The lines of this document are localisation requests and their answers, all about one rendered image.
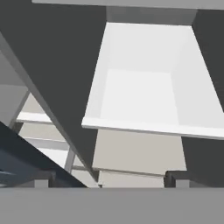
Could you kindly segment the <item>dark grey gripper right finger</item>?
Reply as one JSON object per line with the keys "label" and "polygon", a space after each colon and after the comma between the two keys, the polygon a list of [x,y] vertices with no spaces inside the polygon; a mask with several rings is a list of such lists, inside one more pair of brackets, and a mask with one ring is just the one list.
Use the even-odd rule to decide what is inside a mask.
{"label": "dark grey gripper right finger", "polygon": [[204,188],[207,185],[189,171],[167,171],[164,175],[165,188]]}

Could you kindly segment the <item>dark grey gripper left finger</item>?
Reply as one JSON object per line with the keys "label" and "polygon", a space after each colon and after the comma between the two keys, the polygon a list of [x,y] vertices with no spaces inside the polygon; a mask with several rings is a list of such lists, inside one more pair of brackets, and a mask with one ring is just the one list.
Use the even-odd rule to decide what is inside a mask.
{"label": "dark grey gripper left finger", "polygon": [[55,179],[56,173],[54,171],[39,171],[17,186],[30,188],[51,188],[55,187]]}

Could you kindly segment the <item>dark grey microwave, white inside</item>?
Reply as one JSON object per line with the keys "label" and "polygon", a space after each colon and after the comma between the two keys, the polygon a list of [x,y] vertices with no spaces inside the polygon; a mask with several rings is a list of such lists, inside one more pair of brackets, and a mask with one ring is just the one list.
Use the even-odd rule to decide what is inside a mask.
{"label": "dark grey microwave, white inside", "polygon": [[224,187],[224,0],[106,12],[82,127],[180,137],[185,171]]}

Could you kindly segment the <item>dark grey microwave door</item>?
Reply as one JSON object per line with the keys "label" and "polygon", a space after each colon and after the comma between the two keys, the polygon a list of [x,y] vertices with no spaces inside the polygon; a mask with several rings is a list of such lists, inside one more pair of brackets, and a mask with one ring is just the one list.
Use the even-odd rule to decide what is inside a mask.
{"label": "dark grey microwave door", "polygon": [[84,129],[106,8],[0,0],[0,34],[25,70],[21,79],[93,179],[97,131]]}

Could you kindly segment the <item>beige cupboard front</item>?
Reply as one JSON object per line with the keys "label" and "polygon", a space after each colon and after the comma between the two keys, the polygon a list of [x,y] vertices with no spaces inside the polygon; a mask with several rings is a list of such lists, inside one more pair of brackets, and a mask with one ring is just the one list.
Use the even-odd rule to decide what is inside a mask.
{"label": "beige cupboard front", "polygon": [[93,167],[104,187],[161,188],[167,171],[184,171],[179,136],[100,130]]}

